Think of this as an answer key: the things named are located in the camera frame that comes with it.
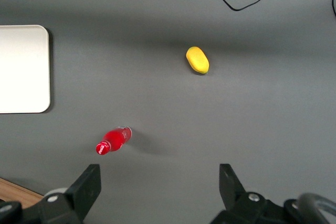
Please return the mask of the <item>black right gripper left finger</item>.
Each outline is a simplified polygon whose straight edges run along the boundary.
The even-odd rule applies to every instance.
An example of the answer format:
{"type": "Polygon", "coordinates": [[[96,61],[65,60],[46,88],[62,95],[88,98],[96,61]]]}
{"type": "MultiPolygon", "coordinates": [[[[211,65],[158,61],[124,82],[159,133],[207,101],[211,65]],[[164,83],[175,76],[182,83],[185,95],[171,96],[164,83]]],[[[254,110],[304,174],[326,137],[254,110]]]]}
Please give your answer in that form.
{"type": "Polygon", "coordinates": [[[49,193],[28,208],[2,202],[1,223],[83,223],[100,192],[100,165],[90,164],[65,192],[49,193]]]}

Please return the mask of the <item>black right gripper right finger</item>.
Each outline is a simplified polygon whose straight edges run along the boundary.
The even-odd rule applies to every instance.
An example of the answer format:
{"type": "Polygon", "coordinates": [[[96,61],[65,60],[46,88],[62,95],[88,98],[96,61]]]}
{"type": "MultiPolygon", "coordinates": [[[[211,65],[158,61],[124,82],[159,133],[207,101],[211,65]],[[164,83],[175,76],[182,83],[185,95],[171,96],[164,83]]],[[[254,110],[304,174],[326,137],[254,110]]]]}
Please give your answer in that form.
{"type": "Polygon", "coordinates": [[[278,206],[246,191],[229,164],[219,166],[219,192],[225,209],[211,223],[330,223],[335,202],[314,193],[287,199],[278,206]]]}

